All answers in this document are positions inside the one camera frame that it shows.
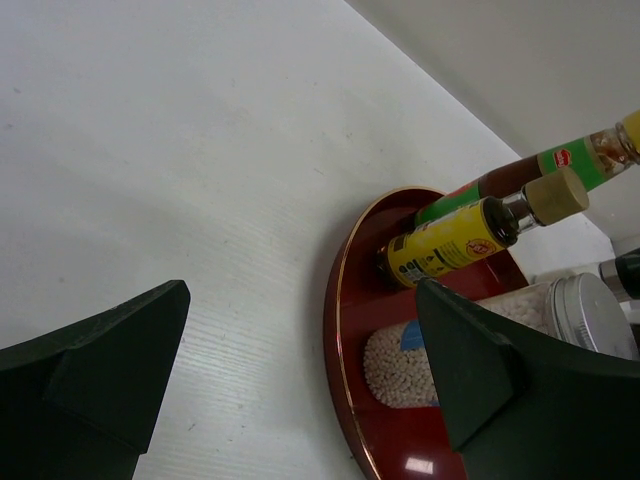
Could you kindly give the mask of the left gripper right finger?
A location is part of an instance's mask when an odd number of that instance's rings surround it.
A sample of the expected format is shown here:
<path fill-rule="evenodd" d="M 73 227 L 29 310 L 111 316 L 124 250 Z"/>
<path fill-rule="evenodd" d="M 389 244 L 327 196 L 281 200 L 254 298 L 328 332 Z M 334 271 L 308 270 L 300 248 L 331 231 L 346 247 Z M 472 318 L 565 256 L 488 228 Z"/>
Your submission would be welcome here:
<path fill-rule="evenodd" d="M 639 364 L 557 340 L 433 279 L 418 320 L 451 448 L 471 479 L 635 479 Z"/>

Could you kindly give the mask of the tall silver lid jar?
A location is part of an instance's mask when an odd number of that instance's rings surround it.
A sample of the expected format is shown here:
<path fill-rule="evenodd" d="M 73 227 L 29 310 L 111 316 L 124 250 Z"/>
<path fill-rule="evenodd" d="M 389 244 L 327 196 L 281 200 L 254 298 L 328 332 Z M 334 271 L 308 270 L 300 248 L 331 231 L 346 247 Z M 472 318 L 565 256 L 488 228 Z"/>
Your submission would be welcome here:
<path fill-rule="evenodd" d="M 477 304 L 574 346 L 628 360 L 639 358 L 622 307 L 592 273 L 536 283 Z M 375 331 L 365 345 L 363 367 L 369 390 L 382 404 L 396 409 L 438 405 L 418 321 Z"/>

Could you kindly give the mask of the small yellow label bottle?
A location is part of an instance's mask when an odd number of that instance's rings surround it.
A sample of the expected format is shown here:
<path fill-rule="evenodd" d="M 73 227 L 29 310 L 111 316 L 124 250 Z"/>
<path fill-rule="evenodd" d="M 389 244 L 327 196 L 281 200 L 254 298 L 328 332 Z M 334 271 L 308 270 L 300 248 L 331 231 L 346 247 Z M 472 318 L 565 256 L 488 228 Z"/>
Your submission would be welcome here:
<path fill-rule="evenodd" d="M 489 196 L 399 235 L 377 252 L 394 284 L 414 288 L 513 246 L 521 234 L 581 213 L 590 205 L 579 176 L 562 168 L 505 198 Z"/>

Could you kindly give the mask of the green label sauce bottle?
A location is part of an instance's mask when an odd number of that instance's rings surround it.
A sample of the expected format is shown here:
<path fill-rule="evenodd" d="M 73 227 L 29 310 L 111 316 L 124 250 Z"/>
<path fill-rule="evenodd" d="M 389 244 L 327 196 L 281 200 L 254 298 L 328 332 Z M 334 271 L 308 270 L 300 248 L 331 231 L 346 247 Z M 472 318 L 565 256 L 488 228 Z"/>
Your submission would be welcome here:
<path fill-rule="evenodd" d="M 561 168 L 571 168 L 591 191 L 639 163 L 639 113 L 612 128 L 565 142 L 491 170 L 418 210 L 414 225 L 441 218 L 487 196 L 504 198 L 525 184 Z"/>

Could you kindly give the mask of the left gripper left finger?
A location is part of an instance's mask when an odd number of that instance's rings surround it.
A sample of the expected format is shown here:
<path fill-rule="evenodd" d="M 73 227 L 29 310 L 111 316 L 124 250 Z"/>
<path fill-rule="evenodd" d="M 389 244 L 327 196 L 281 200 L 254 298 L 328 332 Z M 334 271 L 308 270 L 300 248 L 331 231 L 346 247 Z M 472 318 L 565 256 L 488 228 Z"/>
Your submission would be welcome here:
<path fill-rule="evenodd" d="M 4 479 L 130 479 L 147 453 L 190 292 L 171 280 L 1 351 Z"/>

